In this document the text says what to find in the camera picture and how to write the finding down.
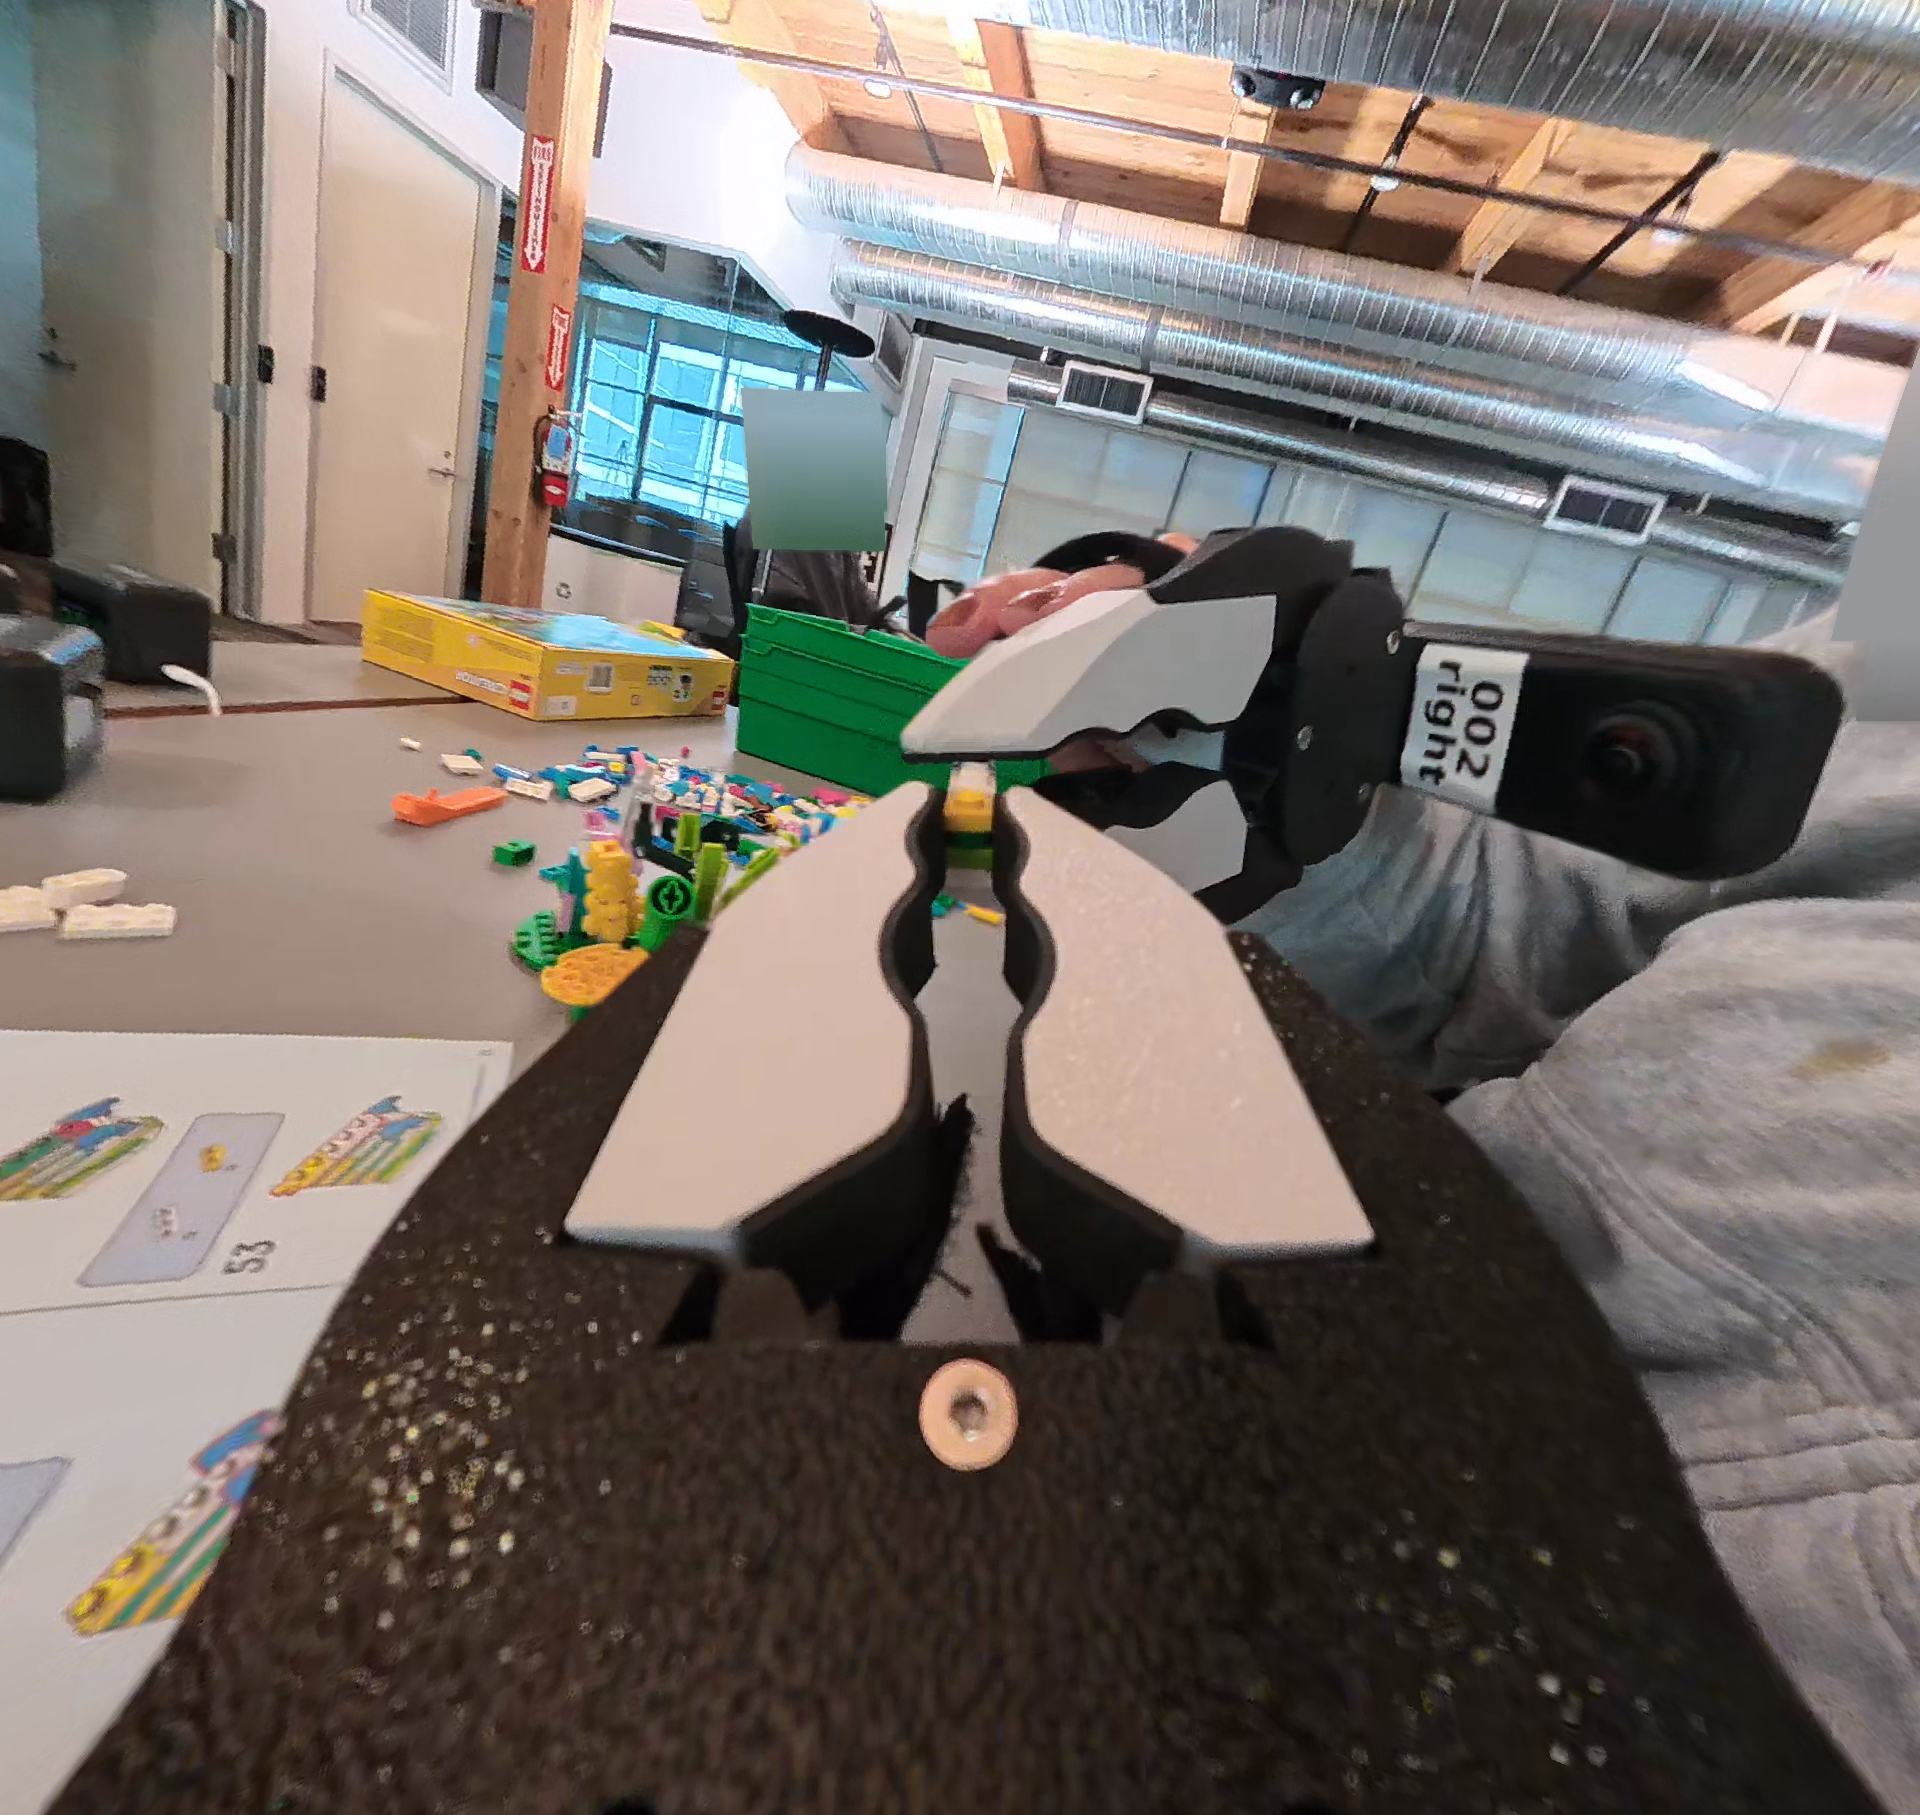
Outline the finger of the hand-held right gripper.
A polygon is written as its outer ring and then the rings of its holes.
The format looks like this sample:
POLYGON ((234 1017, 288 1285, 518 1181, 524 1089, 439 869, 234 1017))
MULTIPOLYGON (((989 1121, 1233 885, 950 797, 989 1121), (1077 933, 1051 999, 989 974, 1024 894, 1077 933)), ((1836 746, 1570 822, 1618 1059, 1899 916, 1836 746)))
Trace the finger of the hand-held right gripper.
POLYGON ((1184 759, 1056 752, 1051 802, 1138 856, 1220 926, 1270 919, 1304 869, 1248 819, 1229 780, 1184 759))
POLYGON ((1277 654, 1280 595, 1162 601, 1105 591, 961 663, 903 728, 907 762, 1042 759, 1153 723, 1225 734, 1277 654))

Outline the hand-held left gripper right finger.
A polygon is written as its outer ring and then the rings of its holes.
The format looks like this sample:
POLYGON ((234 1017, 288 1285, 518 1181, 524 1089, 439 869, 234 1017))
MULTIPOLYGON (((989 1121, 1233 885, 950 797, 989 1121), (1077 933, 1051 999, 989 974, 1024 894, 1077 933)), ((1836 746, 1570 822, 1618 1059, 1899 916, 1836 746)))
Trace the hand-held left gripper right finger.
POLYGON ((1226 927, 1033 791, 996 807, 1002 1203, 1045 1273, 1352 1257, 1365 1207, 1226 927))

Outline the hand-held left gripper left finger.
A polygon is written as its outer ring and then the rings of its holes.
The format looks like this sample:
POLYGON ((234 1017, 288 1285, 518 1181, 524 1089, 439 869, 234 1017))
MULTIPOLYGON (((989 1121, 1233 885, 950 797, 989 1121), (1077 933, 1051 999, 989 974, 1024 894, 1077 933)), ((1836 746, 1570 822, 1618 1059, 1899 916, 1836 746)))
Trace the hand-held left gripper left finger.
POLYGON ((907 781, 726 908, 565 1233, 734 1269, 888 1269, 931 1219, 944 797, 907 781))

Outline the person's right forearm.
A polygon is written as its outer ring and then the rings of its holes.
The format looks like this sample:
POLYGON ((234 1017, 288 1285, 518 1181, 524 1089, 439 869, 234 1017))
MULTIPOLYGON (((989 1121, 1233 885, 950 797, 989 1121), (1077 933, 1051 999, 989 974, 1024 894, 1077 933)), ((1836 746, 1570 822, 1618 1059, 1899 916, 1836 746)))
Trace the person's right forearm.
POLYGON ((1732 881, 1675 881, 1463 807, 1380 794, 1358 837, 1239 923, 1427 1086, 1532 1065, 1693 927, 1781 903, 1917 903, 1917 723, 1864 718, 1869 646, 1836 614, 1763 641, 1836 677, 1845 727, 1790 851, 1732 881))

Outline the person's right hand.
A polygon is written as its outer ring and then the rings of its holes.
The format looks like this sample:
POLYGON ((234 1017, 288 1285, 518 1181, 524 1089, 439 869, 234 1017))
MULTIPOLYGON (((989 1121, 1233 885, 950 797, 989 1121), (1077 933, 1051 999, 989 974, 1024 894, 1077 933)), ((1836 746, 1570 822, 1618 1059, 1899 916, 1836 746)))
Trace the person's right hand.
POLYGON ((944 660, 971 660, 1091 595, 1144 588, 1171 573, 1195 547, 1198 535, 1191 532, 1099 529, 1075 535, 1042 553, 1036 564, 963 591, 929 622, 925 641, 944 660))

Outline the green yellow flower brick model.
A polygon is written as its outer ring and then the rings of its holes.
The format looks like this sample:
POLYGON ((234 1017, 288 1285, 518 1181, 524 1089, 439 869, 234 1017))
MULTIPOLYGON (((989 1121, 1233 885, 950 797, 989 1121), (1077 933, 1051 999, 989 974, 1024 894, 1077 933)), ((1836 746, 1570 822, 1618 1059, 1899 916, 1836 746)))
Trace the green yellow flower brick model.
POLYGON ((512 960, 582 1018, 677 933, 707 933, 794 848, 794 835, 756 819, 641 805, 629 844, 597 837, 543 869, 557 904, 518 923, 512 960))

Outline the heap of toy bricks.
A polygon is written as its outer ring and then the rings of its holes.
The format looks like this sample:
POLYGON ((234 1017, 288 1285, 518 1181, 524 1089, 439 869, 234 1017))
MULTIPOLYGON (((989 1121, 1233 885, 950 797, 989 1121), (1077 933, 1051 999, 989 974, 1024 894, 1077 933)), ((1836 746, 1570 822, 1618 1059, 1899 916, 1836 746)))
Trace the heap of toy bricks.
POLYGON ((491 765, 483 752, 462 750, 442 755, 442 772, 449 784, 427 791, 459 794, 499 784, 509 800, 573 805, 579 812, 582 837, 572 844, 557 865, 563 865, 572 848, 597 837, 629 844, 641 805, 756 819, 772 831, 794 835, 802 848, 872 802, 865 794, 843 791, 796 794, 740 772, 704 771, 685 759, 660 759, 639 746, 585 746, 573 762, 538 771, 491 765))

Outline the stack of green bins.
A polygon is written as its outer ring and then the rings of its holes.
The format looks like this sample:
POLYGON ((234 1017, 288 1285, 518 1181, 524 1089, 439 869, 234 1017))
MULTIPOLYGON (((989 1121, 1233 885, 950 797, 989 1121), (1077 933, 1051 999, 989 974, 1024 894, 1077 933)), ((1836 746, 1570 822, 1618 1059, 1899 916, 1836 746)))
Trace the stack of green bins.
POLYGON ((739 657, 739 752, 879 797, 950 765, 903 759, 903 728, 961 673, 911 636, 752 607, 739 657))

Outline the black floor lamp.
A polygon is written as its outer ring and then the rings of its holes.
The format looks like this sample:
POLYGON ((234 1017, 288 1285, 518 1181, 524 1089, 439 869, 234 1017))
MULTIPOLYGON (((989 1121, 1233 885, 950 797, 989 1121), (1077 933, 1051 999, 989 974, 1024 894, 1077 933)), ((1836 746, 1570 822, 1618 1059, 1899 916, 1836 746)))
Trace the black floor lamp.
POLYGON ((815 310, 784 310, 783 326, 815 355, 812 390, 825 390, 838 361, 871 363, 876 357, 876 336, 854 329, 850 320, 815 310))

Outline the yellow toy box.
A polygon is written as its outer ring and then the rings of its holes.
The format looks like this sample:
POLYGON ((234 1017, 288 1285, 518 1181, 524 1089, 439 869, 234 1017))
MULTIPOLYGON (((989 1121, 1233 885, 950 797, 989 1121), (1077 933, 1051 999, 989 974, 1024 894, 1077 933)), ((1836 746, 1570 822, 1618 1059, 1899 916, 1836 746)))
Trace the yellow toy box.
POLYGON ((660 625, 590 611, 367 591, 364 663, 524 720, 710 720, 730 708, 726 654, 660 625))

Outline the person's grey sweatshirt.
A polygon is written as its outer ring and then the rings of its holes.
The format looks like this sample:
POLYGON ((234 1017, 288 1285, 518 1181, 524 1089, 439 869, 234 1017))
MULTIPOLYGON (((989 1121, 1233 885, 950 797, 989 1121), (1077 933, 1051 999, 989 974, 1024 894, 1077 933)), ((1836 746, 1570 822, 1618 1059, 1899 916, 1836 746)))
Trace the person's grey sweatshirt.
POLYGON ((1463 1121, 1595 1295, 1765 1639, 1914 1812, 1917 727, 1850 723, 1746 885, 1462 844, 1478 1012, 1557 1026, 1463 1121))

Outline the instruction sheet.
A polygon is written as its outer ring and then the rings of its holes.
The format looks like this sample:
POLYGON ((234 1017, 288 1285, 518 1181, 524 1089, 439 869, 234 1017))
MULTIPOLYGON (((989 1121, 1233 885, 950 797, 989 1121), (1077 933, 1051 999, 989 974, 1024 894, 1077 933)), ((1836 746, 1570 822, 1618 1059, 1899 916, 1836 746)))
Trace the instruction sheet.
POLYGON ((153 1643, 509 1042, 4 1037, 4 1633, 153 1643))

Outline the black case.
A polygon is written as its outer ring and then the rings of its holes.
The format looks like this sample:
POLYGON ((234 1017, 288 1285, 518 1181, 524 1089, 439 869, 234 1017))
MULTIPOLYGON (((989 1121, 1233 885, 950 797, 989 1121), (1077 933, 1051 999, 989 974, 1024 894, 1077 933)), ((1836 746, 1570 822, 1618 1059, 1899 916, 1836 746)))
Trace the black case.
POLYGON ((171 671, 212 677, 215 604, 202 591, 92 560, 54 560, 48 588, 66 625, 104 641, 111 682, 162 685, 171 671))
POLYGON ((88 626, 4 614, 4 802, 51 802, 107 745, 107 645, 88 626))

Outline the white door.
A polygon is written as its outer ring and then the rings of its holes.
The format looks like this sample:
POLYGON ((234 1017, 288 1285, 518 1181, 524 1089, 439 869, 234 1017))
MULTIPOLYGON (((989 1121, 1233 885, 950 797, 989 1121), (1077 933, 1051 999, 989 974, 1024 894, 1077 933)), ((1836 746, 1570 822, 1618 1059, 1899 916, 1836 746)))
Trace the white door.
POLYGON ((325 80, 306 611, 462 582, 499 187, 345 71, 325 80))

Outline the wooden post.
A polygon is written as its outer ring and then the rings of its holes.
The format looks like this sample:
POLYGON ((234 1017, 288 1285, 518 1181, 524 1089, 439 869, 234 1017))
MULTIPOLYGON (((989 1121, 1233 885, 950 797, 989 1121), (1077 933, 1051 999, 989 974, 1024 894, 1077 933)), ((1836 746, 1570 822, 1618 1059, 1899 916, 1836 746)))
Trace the wooden post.
POLYGON ((550 500, 543 449, 565 424, 590 181, 616 0, 532 0, 516 259, 499 368, 483 601, 537 608, 550 500))

